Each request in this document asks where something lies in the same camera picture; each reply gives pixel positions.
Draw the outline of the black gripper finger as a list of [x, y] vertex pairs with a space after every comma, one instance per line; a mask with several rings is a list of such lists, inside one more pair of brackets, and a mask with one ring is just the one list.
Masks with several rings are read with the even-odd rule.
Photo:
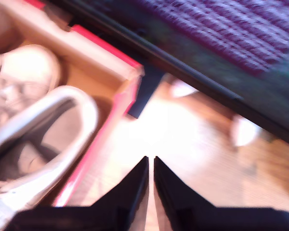
[[186, 185], [159, 157], [154, 158], [154, 182], [174, 231], [201, 231], [201, 216], [215, 206]]
[[148, 187], [148, 177], [149, 161], [144, 156], [119, 184], [91, 206], [91, 230], [129, 230]]

